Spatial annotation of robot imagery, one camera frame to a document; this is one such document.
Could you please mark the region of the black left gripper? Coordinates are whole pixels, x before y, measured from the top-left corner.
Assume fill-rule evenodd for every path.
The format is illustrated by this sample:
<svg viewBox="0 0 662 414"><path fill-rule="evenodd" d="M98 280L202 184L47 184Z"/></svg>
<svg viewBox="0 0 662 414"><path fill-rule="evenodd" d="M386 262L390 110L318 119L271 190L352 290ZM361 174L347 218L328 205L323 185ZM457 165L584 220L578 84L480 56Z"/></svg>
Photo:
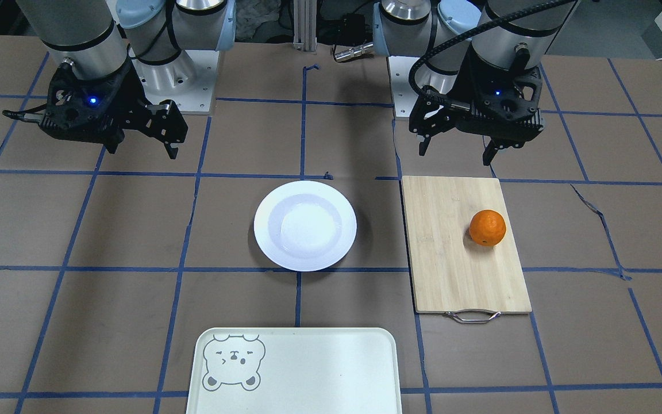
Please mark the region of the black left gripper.
<svg viewBox="0 0 662 414"><path fill-rule="evenodd" d="M489 66L463 67L457 86L463 102L470 104L464 114L463 104L445 95L421 95L413 105L410 132L420 139L420 156L426 154L434 136L457 123L464 133L491 137L483 152L483 165L489 167L499 150L529 142L544 130L538 107L543 87L539 67L522 74Z"/></svg>

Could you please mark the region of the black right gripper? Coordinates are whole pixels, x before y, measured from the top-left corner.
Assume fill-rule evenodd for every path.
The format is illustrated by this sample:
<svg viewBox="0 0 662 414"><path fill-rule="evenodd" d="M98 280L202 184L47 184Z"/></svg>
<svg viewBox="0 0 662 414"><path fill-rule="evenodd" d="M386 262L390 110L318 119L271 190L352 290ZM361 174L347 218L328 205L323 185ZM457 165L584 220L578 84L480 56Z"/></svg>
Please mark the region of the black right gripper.
<svg viewBox="0 0 662 414"><path fill-rule="evenodd" d="M130 60L100 79L78 79L74 68L65 59L55 71L39 120L42 131L58 140L102 144L116 154L124 129L138 129L162 143L169 158L177 158L179 144L186 141L186 120L173 100L147 104Z"/></svg>

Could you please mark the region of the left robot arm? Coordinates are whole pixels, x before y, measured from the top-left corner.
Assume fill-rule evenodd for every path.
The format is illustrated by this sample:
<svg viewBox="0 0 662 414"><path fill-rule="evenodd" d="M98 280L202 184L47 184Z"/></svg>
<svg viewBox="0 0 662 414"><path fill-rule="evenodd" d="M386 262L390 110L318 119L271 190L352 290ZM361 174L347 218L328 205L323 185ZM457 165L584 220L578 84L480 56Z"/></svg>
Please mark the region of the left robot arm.
<svg viewBox="0 0 662 414"><path fill-rule="evenodd" d="M403 79L415 102L408 128L425 155L431 139L457 129L489 138L483 164L521 148L545 128L541 58L577 1L380 1L373 44L414 58Z"/></svg>

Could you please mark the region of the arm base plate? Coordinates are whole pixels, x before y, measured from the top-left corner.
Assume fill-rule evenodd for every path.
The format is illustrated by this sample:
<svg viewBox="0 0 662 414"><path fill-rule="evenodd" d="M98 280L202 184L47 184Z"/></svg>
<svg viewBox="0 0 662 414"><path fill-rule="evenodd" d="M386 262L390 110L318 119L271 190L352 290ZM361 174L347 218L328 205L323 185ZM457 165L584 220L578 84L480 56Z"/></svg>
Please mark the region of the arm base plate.
<svg viewBox="0 0 662 414"><path fill-rule="evenodd" d="M461 65L467 50L455 52L452 57L435 57L424 63L415 73L415 83L420 89L430 86L442 96L447 96L458 78ZM388 57L388 71L394 103L395 120L406 121L410 117L418 94L413 91L408 79L410 69L418 60L417 57Z"/></svg>
<svg viewBox="0 0 662 414"><path fill-rule="evenodd" d="M220 60L219 51L186 50L162 66L136 59L132 64L153 104L171 99L183 114L210 115Z"/></svg>

